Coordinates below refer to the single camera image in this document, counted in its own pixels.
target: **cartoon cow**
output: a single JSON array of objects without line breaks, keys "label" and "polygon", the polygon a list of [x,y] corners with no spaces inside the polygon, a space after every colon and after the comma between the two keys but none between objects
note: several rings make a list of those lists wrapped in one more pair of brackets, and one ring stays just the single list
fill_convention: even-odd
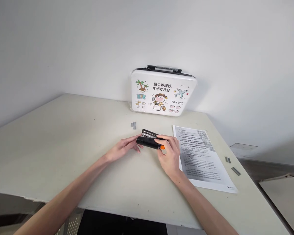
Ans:
[{"label": "cartoon cow", "polygon": [[152,98],[153,102],[154,102],[154,110],[158,110],[160,111],[161,108],[163,111],[166,110],[163,102],[167,99],[168,97],[165,94],[156,94],[155,97]]}]

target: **stapler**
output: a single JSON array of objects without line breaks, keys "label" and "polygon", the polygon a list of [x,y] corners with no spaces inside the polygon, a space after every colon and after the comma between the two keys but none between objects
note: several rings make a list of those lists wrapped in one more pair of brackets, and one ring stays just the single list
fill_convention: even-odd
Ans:
[{"label": "stapler", "polygon": [[136,143],[147,146],[153,149],[165,149],[163,145],[156,143],[155,139],[157,138],[157,134],[151,131],[143,129],[141,131],[141,136],[137,138]]}]

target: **printed document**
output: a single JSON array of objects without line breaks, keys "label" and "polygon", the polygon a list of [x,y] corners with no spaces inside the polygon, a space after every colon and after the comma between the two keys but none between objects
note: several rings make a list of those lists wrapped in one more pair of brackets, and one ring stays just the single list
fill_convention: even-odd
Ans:
[{"label": "printed document", "polygon": [[173,126],[180,141],[180,169],[196,187],[237,193],[206,131]]}]

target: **white wall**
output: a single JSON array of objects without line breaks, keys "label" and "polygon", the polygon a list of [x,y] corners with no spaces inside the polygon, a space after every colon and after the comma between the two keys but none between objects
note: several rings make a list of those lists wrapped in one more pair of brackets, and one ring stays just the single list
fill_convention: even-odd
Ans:
[{"label": "white wall", "polygon": [[294,139],[294,1],[0,0],[0,126],[62,93],[126,100],[147,64],[196,76],[188,108],[247,156]]}]

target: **black handle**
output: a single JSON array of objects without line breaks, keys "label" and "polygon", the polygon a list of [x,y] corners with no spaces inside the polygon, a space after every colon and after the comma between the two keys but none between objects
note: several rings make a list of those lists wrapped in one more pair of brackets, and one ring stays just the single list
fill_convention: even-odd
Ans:
[{"label": "black handle", "polygon": [[171,72],[173,73],[182,73],[182,70],[181,69],[177,69],[177,70],[173,70],[169,67],[161,67],[161,66],[155,66],[155,65],[147,65],[147,69],[148,70],[151,70],[151,71],[159,71],[159,70],[156,70],[156,68],[159,68],[159,69],[164,69],[164,70],[170,70]]}]

